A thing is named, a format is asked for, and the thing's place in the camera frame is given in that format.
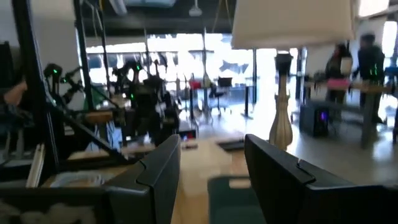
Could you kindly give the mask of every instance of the white lamp shade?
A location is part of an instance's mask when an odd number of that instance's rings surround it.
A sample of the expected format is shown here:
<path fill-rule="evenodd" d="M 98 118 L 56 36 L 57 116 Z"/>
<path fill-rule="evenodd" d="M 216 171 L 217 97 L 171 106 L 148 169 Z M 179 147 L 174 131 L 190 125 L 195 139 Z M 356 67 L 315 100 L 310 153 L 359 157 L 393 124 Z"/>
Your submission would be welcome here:
<path fill-rule="evenodd" d="M 354 39 L 350 0 L 237 1 L 235 49 L 286 49 Z"/>

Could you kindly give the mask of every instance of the lamp base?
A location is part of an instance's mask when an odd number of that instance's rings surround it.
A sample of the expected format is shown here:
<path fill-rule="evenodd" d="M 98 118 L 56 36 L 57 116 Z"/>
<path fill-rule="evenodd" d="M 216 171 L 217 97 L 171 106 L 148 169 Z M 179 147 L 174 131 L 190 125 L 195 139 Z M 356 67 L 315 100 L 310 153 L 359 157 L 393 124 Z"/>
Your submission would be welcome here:
<path fill-rule="evenodd" d="M 269 142 L 281 150 L 286 150 L 293 141 L 292 125 L 287 114 L 289 96 L 286 93 L 287 74 L 291 61 L 290 54 L 278 54 L 275 58 L 276 69 L 279 71 L 279 89 L 278 95 L 275 96 L 276 114 L 269 132 Z"/>

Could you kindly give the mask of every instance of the desk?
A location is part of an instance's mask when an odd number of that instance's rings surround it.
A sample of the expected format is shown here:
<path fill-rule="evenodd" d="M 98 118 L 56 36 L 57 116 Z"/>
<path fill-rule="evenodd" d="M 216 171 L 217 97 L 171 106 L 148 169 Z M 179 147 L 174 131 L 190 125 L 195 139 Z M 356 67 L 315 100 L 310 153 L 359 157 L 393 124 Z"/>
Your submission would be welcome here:
<path fill-rule="evenodd" d="M 328 88 L 329 90 L 340 90 L 340 91 L 347 91 L 348 87 L 345 86 L 334 86 L 334 87 L 329 87 L 327 86 L 326 83 L 315 83 L 315 82 L 305 82 L 304 83 L 304 102 L 307 99 L 310 99 L 311 95 L 311 89 L 313 87 L 321 86 Z M 363 93 L 366 93 L 366 102 L 365 106 L 363 109 L 363 125 L 362 125 L 362 135 L 361 135 L 361 147 L 364 149 L 368 143 L 369 140 L 371 139 L 371 134 L 372 130 L 374 129 L 374 124 L 372 123 L 372 116 L 374 112 L 374 104 L 375 104 L 375 96 L 377 94 L 382 94 L 382 93 L 390 93 L 391 92 L 391 87 L 390 86 L 380 86 L 380 85 L 370 85 L 367 83 L 358 83 L 354 82 L 351 84 L 351 89 L 352 90 L 359 90 Z"/>
<path fill-rule="evenodd" d="M 180 166 L 180 182 L 174 205 L 173 224 L 204 224 L 208 223 L 208 194 L 207 182 L 218 175 L 247 175 L 246 160 L 243 151 L 228 154 L 217 142 L 242 138 L 243 134 L 236 133 L 229 138 L 210 138 L 191 140 L 182 143 L 198 144 L 195 150 L 182 150 Z M 82 158 L 91 152 L 82 153 L 73 158 Z M 127 167 L 113 167 L 103 169 L 105 172 L 119 174 Z"/>
<path fill-rule="evenodd" d="M 109 142 L 108 128 L 106 125 L 112 120 L 112 111 L 95 111 L 86 114 L 86 121 L 90 124 L 97 125 L 100 138 L 104 139 L 106 142 Z"/>

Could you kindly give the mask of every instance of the black box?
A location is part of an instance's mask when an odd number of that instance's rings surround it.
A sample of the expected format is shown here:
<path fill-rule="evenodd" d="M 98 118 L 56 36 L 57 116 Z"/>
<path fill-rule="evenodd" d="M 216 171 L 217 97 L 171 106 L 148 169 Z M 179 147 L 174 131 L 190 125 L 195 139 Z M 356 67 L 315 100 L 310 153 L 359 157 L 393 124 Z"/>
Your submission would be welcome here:
<path fill-rule="evenodd" d="M 313 137 L 328 136 L 329 109 L 307 103 L 300 107 L 300 131 Z"/>

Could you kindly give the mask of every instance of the hand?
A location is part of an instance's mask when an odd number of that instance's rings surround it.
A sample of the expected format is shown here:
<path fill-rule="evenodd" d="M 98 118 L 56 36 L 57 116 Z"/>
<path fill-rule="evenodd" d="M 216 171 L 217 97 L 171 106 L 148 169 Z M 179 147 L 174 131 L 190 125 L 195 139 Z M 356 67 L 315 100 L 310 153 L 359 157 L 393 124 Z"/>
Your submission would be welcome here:
<path fill-rule="evenodd" d="M 19 105 L 24 92 L 27 90 L 25 81 L 20 82 L 4 94 L 4 101 L 10 105 Z"/>

